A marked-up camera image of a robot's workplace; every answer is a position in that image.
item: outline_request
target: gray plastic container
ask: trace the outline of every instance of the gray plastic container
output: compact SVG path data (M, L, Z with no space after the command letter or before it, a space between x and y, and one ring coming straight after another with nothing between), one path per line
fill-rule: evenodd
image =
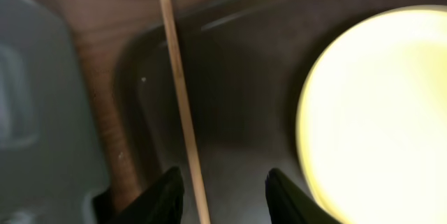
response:
M66 25L0 0L0 223L96 223L109 186Z

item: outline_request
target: wooden stick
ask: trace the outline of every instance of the wooden stick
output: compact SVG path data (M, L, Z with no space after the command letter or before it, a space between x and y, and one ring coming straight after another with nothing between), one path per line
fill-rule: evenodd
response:
M210 224L210 213L208 212L205 187L203 185L202 172L200 171L200 162L198 160L196 136L194 135L193 120L191 118L188 93L186 92L186 84L184 81L182 58L180 56L177 33L175 32L173 5L171 4L171 0L160 0L160 3L165 24L166 38L168 40L170 65L173 70L175 92L177 94L177 102L180 110L183 137L186 145L186 153L188 154L189 169L193 180L198 215L201 224Z

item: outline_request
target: yellow plate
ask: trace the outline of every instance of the yellow plate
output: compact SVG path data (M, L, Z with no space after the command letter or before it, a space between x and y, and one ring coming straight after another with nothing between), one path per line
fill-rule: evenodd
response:
M343 223L447 223L447 12L388 11L319 57L297 148L312 195Z

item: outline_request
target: bamboo skewer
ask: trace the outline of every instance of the bamboo skewer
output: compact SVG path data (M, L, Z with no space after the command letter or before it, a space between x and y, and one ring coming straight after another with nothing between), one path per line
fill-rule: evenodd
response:
M173 5L171 4L171 0L160 0L160 4L165 24L170 64L173 70L175 93L177 94L183 137L193 181L198 215L201 224L210 224L210 213L208 212L205 187L203 185L202 172L200 170L200 161L197 152L196 136L194 134L191 110L189 109L188 93L186 92L186 84L184 81L182 58L180 56L177 33L175 32Z

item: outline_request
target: wooden table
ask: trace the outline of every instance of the wooden table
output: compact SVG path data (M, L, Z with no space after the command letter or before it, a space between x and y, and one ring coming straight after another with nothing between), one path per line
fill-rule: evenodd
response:
M112 92L115 64L123 47L148 26L161 22L159 0L36 0L69 24L87 81L98 131L120 211L140 193L126 136ZM175 0L178 10L206 0Z

